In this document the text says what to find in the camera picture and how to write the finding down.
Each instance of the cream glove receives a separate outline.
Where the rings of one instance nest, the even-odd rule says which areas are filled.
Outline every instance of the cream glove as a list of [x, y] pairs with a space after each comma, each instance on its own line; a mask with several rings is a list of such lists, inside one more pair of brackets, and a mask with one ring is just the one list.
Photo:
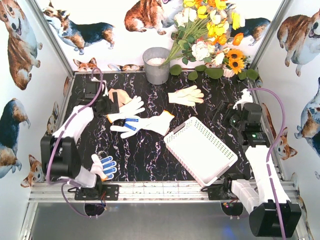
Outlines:
[[202, 104], [204, 102], [202, 99], [204, 94], [201, 93], [200, 89], [197, 89], [196, 85], [168, 93], [168, 96], [169, 103], [171, 104], [182, 104], [193, 107], [196, 103]]

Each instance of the floor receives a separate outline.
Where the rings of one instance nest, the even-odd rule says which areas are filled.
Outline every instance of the floor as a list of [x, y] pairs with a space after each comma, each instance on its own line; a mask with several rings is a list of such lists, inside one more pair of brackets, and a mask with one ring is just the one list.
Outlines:
[[[219, 122], [211, 122], [208, 113], [221, 101], [236, 102], [246, 84], [234, 78], [209, 79], [205, 74], [199, 75], [196, 81], [188, 80], [188, 73], [170, 76], [163, 85], [148, 83], [143, 72], [105, 73], [103, 79], [108, 89], [123, 89], [130, 97], [140, 96], [144, 101], [145, 111], [141, 118], [157, 116], [167, 110], [175, 118], [170, 123], [170, 130], [182, 124], [192, 116], [197, 117], [219, 137], [238, 156], [238, 161], [227, 173], [242, 173], [252, 177], [248, 160], [235, 137], [234, 130], [226, 130]], [[67, 106], [65, 119], [70, 115], [78, 97], [84, 95], [86, 81], [90, 74], [76, 74], [72, 93]], [[187, 107], [168, 102], [168, 93], [181, 88], [197, 85], [204, 93], [204, 103], [195, 107]], [[164, 137], [153, 132], [141, 130], [126, 139], [120, 134], [110, 131], [111, 124], [107, 118], [95, 118], [83, 131], [77, 146], [83, 156], [83, 166], [89, 169], [92, 165], [91, 155], [98, 154], [101, 158], [113, 156], [117, 161], [118, 171], [113, 181], [183, 181], [193, 180], [192, 176], [181, 166], [178, 160], [167, 150]]]

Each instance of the tan glove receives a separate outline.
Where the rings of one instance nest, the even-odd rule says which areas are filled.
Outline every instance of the tan glove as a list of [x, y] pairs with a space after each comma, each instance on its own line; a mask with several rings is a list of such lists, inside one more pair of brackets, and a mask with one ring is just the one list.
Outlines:
[[113, 102], [114, 101], [114, 97], [113, 97], [113, 93], [116, 92], [118, 95], [118, 104], [119, 104], [119, 108], [122, 107], [123, 105], [126, 105], [127, 103], [129, 103], [132, 99], [129, 97], [128, 93], [125, 90], [122, 89], [113, 89], [111, 88], [108, 92], [109, 94], [109, 99]]

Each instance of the sunflower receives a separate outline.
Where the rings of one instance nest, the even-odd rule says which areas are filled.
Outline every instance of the sunflower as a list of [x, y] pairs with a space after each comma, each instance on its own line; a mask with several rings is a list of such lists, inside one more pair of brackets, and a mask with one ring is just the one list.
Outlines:
[[241, 69], [245, 68], [245, 63], [240, 58], [229, 58], [228, 65], [234, 71], [235, 74], [241, 73]]
[[229, 59], [241, 59], [244, 57], [244, 53], [234, 48], [227, 53], [226, 57]]

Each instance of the cable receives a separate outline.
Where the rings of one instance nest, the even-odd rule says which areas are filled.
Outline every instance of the cable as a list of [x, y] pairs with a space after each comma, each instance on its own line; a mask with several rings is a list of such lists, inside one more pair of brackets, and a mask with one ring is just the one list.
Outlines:
[[94, 98], [92, 99], [91, 102], [89, 102], [87, 105], [85, 105], [85, 106], [83, 106], [82, 108], [80, 108], [77, 113], [74, 113], [74, 114], [70, 117], [70, 119], [66, 122], [66, 124], [65, 124], [65, 126], [64, 126], [64, 130], [61, 131], [59, 137], [57, 138], [57, 140], [56, 140], [56, 142], [55, 142], [55, 144], [54, 144], [54, 147], [53, 147], [53, 150], [52, 150], [52, 153], [51, 153], [51, 156], [50, 156], [50, 160], [49, 160], [49, 163], [48, 163], [48, 167], [47, 167], [47, 170], [46, 170], [46, 176], [47, 176], [46, 181], [47, 181], [47, 183], [49, 183], [49, 184], [50, 184], [50, 182], [51, 182], [50, 172], [51, 172], [52, 163], [53, 163], [53, 161], [54, 161], [54, 157], [55, 157], [57, 148], [58, 148], [58, 146], [59, 146], [59, 143], [60, 143], [60, 140], [61, 140], [63, 134], [65, 133], [65, 130], [67, 129], [68, 125], [71, 123], [71, 121], [75, 118], [75, 116], [76, 116], [78, 113], [80, 113], [80, 112], [81, 112], [82, 110], [84, 110], [85, 108], [88, 108], [88, 107], [90, 107], [92, 104], [94, 104], [94, 102], [97, 100], [97, 98], [98, 98], [98, 96], [99, 96], [99, 94], [100, 94], [100, 92], [101, 92], [101, 90], [102, 90], [102, 85], [103, 85], [103, 74], [102, 74], [102, 71], [101, 71], [99, 68], [95, 67], [95, 68], [92, 70], [92, 72], [91, 72], [91, 78], [94, 77], [94, 72], [95, 72], [96, 70], [100, 73], [100, 85], [99, 85], [98, 92], [96, 93], [96, 95], [94, 96]]
[[[282, 124], [281, 124], [280, 131], [279, 131], [278, 135], [276, 136], [273, 144], [269, 148], [269, 151], [268, 151], [268, 153], [266, 155], [266, 162], [268, 163], [270, 155], [271, 155], [271, 152], [274, 149], [274, 147], [277, 145], [277, 142], [279, 141], [279, 139], [281, 137], [281, 134], [284, 131], [285, 123], [286, 123], [286, 113], [285, 113], [284, 104], [282, 103], [281, 99], [278, 97], [277, 94], [275, 94], [273, 91], [271, 91], [269, 89], [266, 89], [266, 88], [251, 88], [251, 89], [248, 89], [248, 91], [250, 91], [250, 92], [251, 91], [257, 91], [257, 90], [265, 91], [265, 92], [268, 92], [268, 93], [272, 94], [277, 99], [277, 101], [279, 102], [280, 107], [281, 107], [281, 111], [282, 111]], [[271, 184], [271, 188], [272, 188], [272, 192], [273, 192], [273, 196], [274, 196], [274, 200], [275, 200], [276, 211], [278, 213], [282, 239], [285, 240], [286, 239], [286, 232], [285, 232], [284, 222], [282, 220], [282, 214], [281, 214], [281, 209], [280, 209], [280, 205], [279, 205], [279, 201], [278, 201], [278, 197], [277, 197], [277, 193], [276, 193], [276, 189], [275, 189], [275, 185], [274, 185], [274, 180], [271, 178], [271, 170], [270, 170], [269, 164], [267, 164], [267, 169], [268, 169], [270, 184]]]

